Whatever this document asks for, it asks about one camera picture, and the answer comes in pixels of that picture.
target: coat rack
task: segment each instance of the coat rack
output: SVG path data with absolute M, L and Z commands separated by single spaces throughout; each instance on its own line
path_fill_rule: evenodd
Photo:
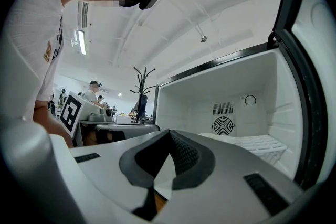
M 133 68 L 140 74 L 140 75 L 139 74 L 137 75 L 138 81 L 139 81 L 139 86 L 135 85 L 135 87 L 137 87 L 139 89 L 138 92 L 130 90 L 133 93 L 138 93 L 139 94 L 138 110 L 137 110 L 137 117 L 136 117 L 136 120 L 137 120 L 136 123 L 138 123 L 139 122 L 139 110 L 140 110 L 140 107 L 141 107 L 141 97 L 143 95 L 145 95 L 146 93 L 150 92 L 150 91 L 146 92 L 146 90 L 155 87 L 155 86 L 151 86 L 151 87 L 145 88 L 145 81 L 146 81 L 146 78 L 148 77 L 148 75 L 150 73 L 152 73 L 155 70 L 155 68 L 152 71 L 150 71 L 149 73 L 147 73 L 147 67 L 145 67 L 145 71 L 144 71 L 143 75 L 141 74 L 141 72 L 138 69 L 136 69 L 135 67 L 133 67 Z

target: white t-shirt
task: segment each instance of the white t-shirt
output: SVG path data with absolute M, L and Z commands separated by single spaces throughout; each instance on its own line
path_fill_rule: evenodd
M 63 9 L 61 0 L 16 0 L 3 28 L 39 78 L 29 109 L 23 113 L 28 120 L 33 119 L 35 100 L 49 101 L 52 95 L 54 74 L 63 51 Z
M 94 102 L 94 101 L 98 102 L 96 94 L 93 91 L 91 91 L 90 89 L 87 90 L 84 93 L 83 98 L 86 99 L 86 100 L 88 100 L 89 102 Z

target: ceiling light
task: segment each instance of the ceiling light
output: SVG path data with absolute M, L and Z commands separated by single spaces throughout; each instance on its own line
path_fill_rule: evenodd
M 207 40 L 206 36 L 201 36 L 201 43 L 204 43 Z
M 77 42 L 77 30 L 73 31 L 74 42 Z
M 78 31 L 78 39 L 79 39 L 80 50 L 82 54 L 86 55 L 84 32 L 81 30 Z

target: air conditioner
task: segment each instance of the air conditioner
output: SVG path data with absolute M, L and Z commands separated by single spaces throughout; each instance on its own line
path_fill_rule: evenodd
M 86 28 L 87 26 L 88 8 L 89 8 L 89 3 L 78 1 L 77 19 L 78 19 L 79 29 Z
M 237 136 L 233 102 L 212 105 L 212 132 L 218 135 Z

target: ventilation grille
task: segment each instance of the ventilation grille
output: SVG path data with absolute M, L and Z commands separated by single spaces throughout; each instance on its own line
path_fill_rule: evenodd
M 89 3 L 83 2 L 83 12 L 82 12 L 82 28 L 85 28 L 88 20 L 88 7 Z
M 213 115 L 233 114 L 233 106 L 231 102 L 214 104 L 212 106 Z
M 228 135 L 232 132 L 234 124 L 231 119 L 221 116 L 214 121 L 213 129 L 216 134 Z
M 288 203 L 259 174 L 250 174 L 244 176 L 244 179 L 272 216 L 288 207 Z

